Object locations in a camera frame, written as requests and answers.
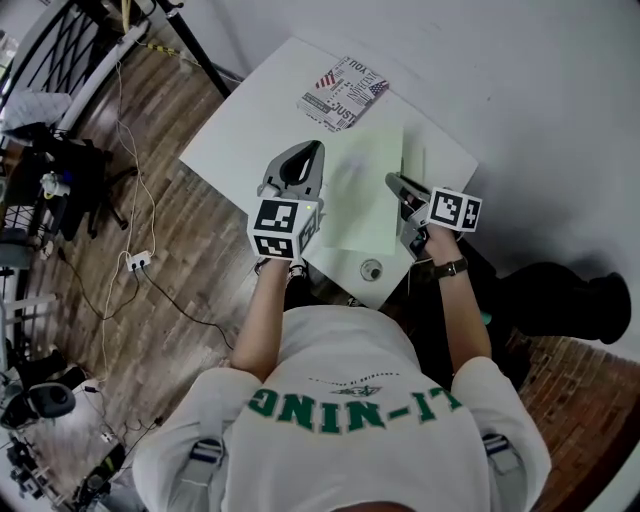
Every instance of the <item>white table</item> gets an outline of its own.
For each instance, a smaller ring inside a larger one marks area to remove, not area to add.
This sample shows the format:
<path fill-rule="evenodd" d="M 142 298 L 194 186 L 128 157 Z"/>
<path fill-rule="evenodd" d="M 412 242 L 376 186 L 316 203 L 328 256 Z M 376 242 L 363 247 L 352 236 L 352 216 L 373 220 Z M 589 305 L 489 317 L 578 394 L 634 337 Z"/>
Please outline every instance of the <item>white table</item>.
<path fill-rule="evenodd" d="M 180 159 L 247 212 L 274 157 L 299 142 L 322 141 L 329 133 L 299 111 L 296 101 L 340 57 L 289 39 L 218 108 Z M 376 69 L 375 62 L 365 64 Z M 385 92 L 356 125 L 388 122 L 404 126 L 405 175 L 427 187 L 464 189 L 477 161 L 392 91 Z M 319 239 L 314 237 L 305 259 L 370 308 L 382 306 L 413 263 L 399 240 L 395 254 L 383 256 L 319 247 Z M 381 277 L 373 282 L 360 275 L 360 265 L 369 258 L 383 266 Z"/>

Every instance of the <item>book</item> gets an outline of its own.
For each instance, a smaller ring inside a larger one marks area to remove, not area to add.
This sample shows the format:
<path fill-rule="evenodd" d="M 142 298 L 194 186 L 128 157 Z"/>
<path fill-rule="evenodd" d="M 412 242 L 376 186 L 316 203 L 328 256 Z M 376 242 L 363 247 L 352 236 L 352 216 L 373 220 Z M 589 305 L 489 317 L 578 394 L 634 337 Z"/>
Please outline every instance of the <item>book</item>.
<path fill-rule="evenodd" d="M 343 57 L 296 105 L 314 121 L 338 132 L 352 126 L 388 88 L 389 82 L 371 68 Z"/>

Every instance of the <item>white wall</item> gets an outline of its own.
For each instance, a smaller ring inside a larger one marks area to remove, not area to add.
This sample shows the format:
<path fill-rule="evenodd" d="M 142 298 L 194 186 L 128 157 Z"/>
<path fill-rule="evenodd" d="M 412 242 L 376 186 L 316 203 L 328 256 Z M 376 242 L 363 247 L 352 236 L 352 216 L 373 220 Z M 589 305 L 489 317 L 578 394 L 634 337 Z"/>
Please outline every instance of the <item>white wall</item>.
<path fill-rule="evenodd" d="M 47 8 L 39 0 L 2 0 L 0 2 L 0 29 L 18 42 Z"/>
<path fill-rule="evenodd" d="M 638 301 L 638 2 L 210 1 L 250 69 L 298 35 L 399 73 L 392 90 L 480 161 L 473 241 L 501 269 L 551 259 L 586 277 L 617 270 Z M 640 359 L 637 317 L 612 348 Z"/>
<path fill-rule="evenodd" d="M 186 0 L 180 14 L 212 62 L 240 76 L 249 74 L 249 65 L 239 51 L 237 33 L 223 4 Z"/>

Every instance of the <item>hand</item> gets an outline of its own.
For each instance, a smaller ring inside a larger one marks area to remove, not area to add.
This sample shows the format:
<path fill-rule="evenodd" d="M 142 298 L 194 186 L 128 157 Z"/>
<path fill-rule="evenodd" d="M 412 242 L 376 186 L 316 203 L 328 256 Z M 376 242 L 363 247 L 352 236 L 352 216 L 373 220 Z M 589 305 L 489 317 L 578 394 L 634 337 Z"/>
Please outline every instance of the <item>hand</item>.
<path fill-rule="evenodd" d="M 427 231 L 429 240 L 427 240 L 425 251 L 433 258 L 435 265 L 444 265 L 462 258 L 453 231 L 437 224 L 427 224 Z"/>

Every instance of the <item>shoulder strap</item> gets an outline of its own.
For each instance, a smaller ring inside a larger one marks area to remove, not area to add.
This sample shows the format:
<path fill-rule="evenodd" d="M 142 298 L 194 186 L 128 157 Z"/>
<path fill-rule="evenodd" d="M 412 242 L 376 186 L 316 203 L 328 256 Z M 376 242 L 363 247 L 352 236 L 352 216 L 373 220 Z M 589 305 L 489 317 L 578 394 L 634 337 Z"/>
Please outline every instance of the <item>shoulder strap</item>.
<path fill-rule="evenodd" d="M 492 512 L 526 512 L 527 475 L 522 459 L 501 434 L 482 438 L 489 461 Z"/>
<path fill-rule="evenodd" d="M 200 414 L 200 439 L 178 472 L 169 510 L 210 512 L 220 510 L 227 478 L 227 451 L 223 438 L 229 423 L 213 418 L 212 409 Z"/>

